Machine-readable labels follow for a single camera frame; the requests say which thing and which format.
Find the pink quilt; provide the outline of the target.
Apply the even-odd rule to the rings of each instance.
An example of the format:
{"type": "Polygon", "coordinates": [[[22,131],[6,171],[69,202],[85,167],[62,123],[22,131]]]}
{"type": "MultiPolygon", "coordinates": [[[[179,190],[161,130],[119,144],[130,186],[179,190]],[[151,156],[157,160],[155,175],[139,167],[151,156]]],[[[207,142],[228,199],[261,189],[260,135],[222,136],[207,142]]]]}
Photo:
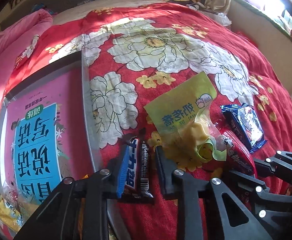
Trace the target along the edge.
{"type": "Polygon", "coordinates": [[[32,44],[33,37],[45,32],[52,22],[53,17],[40,9],[0,32],[0,99],[16,58],[32,44]]]}

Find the green milk snack bag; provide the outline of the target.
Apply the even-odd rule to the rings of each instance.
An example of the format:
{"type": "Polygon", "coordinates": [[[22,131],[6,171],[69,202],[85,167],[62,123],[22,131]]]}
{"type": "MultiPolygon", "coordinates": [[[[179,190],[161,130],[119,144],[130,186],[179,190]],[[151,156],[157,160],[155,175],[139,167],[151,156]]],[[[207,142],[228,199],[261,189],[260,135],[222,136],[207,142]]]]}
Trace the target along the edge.
{"type": "Polygon", "coordinates": [[[178,168],[194,171],[212,161],[226,161],[223,137],[210,118],[216,96],[209,77],[200,72],[144,107],[161,138],[164,155],[178,168]]]}

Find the black chocolate bar wrapper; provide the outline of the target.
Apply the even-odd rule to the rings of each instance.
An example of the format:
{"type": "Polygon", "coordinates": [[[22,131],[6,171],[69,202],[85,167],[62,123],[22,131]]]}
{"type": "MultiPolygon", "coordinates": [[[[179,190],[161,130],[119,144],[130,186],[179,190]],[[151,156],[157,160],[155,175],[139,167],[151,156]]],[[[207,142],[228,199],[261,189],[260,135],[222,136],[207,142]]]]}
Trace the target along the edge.
{"type": "Polygon", "coordinates": [[[150,152],[145,141],[146,129],[123,137],[125,162],[127,163],[125,187],[119,201],[122,203],[153,203],[150,190],[150,152]]]}

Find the grey tray box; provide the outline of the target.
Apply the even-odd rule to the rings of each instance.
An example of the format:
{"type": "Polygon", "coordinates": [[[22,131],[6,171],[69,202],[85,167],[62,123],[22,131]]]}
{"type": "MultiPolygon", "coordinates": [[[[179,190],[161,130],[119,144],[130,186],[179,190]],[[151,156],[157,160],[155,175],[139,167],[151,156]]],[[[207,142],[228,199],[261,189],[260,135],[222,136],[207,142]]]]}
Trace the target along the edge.
{"type": "Polygon", "coordinates": [[[103,165],[89,69],[76,52],[12,88],[0,106],[3,239],[117,239],[118,171],[103,165]]]}

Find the pink blue book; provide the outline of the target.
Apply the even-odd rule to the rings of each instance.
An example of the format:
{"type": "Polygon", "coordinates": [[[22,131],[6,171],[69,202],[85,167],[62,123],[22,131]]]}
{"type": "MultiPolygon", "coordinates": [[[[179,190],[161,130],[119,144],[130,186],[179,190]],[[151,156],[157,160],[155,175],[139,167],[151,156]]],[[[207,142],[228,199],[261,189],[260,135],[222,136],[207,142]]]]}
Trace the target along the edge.
{"type": "Polygon", "coordinates": [[[5,175],[18,193],[40,204],[63,178],[92,173],[79,68],[10,102],[6,120],[5,175]]]}

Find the gold foil snack bag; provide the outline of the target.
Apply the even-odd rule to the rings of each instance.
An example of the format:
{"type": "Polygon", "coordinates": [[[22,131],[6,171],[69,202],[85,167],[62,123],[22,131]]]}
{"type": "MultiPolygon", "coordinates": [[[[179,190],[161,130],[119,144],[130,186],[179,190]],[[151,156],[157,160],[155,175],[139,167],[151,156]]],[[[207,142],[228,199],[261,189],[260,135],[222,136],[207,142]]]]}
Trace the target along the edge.
{"type": "Polygon", "coordinates": [[[18,232],[39,204],[33,196],[25,197],[9,187],[5,190],[4,194],[0,194],[0,225],[6,225],[12,231],[18,232]]]}

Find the red floral bedspread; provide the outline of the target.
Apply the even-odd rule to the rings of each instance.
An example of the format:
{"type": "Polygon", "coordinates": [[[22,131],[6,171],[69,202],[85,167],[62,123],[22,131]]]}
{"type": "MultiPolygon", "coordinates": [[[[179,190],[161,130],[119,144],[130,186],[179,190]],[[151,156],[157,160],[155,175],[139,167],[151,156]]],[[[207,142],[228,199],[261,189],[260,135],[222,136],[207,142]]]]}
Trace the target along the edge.
{"type": "MultiPolygon", "coordinates": [[[[129,239],[177,239],[178,202],[165,200],[160,192],[155,153],[163,146],[144,107],[196,74],[205,72],[216,89],[210,105],[214,125],[220,121],[228,125],[222,105],[254,107],[267,142],[250,153],[253,161],[277,151],[292,152],[292,99],[266,57],[208,16],[172,3],[93,10],[79,20],[51,25],[16,58],[0,106],[27,77],[76,52],[82,53],[89,69],[103,165],[119,156],[126,134],[146,129],[154,201],[117,200],[129,239]]],[[[199,199],[203,239],[272,239],[226,184],[226,173],[232,170],[226,161],[183,170],[207,181],[207,196],[199,199]]]]}

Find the red Alpenliebe candy packet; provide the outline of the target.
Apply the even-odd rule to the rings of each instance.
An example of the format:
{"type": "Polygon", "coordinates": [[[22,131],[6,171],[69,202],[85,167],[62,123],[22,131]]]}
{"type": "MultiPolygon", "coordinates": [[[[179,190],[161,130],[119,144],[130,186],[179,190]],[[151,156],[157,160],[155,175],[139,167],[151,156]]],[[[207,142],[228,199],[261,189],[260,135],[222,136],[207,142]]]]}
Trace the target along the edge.
{"type": "Polygon", "coordinates": [[[236,171],[249,176],[257,175],[253,158],[244,144],[238,139],[229,126],[220,121],[215,124],[223,138],[227,150],[227,165],[236,171]]]}

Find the blue Oreo cookie packet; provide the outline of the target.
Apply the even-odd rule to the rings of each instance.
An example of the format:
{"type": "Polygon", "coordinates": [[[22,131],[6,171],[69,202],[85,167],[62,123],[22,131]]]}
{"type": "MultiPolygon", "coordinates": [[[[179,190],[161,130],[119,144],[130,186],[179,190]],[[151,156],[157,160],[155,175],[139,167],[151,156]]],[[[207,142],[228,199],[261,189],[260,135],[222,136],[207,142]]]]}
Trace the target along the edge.
{"type": "Polygon", "coordinates": [[[243,103],[222,105],[220,108],[231,130],[250,153],[263,147],[267,141],[254,107],[243,103]]]}

